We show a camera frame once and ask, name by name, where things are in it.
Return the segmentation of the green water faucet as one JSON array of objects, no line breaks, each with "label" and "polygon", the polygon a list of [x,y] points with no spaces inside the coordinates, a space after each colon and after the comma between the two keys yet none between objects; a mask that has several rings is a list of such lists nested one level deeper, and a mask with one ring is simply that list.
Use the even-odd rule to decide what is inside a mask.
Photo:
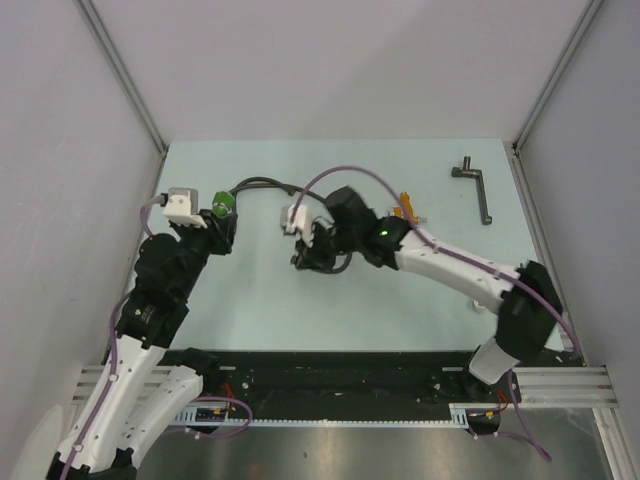
[{"label": "green water faucet", "polygon": [[235,213],[236,199],[228,191],[218,191],[214,194],[211,211],[217,218],[225,218]]}]

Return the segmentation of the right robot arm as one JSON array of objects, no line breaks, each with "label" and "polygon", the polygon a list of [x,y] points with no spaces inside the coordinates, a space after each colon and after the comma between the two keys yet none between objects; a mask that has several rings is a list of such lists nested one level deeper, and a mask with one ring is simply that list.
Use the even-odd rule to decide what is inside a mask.
[{"label": "right robot arm", "polygon": [[437,241],[398,216],[379,217],[351,187],[332,192],[323,226],[300,203],[283,208],[280,225],[295,237],[292,263],[298,270],[328,271],[337,257],[360,254],[369,264],[420,275],[458,291],[497,317],[495,333],[463,369],[461,388],[484,401],[508,371],[537,359],[563,307],[546,267],[529,261],[513,267],[493,263]]}]

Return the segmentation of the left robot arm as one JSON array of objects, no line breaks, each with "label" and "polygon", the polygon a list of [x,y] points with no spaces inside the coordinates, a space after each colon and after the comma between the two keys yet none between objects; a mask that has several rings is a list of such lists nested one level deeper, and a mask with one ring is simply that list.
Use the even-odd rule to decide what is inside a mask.
[{"label": "left robot arm", "polygon": [[69,435],[59,444],[49,479],[132,479],[155,441],[196,398],[221,387],[218,358],[183,351],[160,387],[137,402],[186,318],[188,299],[210,256],[231,252],[237,215],[221,208],[170,223],[172,234],[147,238],[135,263],[135,285],[116,307],[107,364]]}]

